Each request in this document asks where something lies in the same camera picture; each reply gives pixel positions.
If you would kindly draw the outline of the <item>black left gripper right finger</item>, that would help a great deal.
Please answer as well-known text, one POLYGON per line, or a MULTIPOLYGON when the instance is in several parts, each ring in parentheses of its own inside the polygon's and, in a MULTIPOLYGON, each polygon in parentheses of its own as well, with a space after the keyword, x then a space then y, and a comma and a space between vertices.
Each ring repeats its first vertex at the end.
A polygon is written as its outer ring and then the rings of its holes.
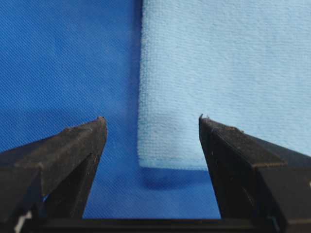
POLYGON ((210 232, 310 232, 309 156, 210 118, 198 126, 221 215, 210 232))

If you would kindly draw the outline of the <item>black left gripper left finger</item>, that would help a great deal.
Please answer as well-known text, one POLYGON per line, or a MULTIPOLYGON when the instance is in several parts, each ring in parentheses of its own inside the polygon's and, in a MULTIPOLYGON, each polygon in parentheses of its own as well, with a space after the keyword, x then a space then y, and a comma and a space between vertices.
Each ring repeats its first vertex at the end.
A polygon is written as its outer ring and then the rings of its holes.
POLYGON ((0 154, 0 230, 31 218, 81 219, 107 139, 104 117, 0 154))

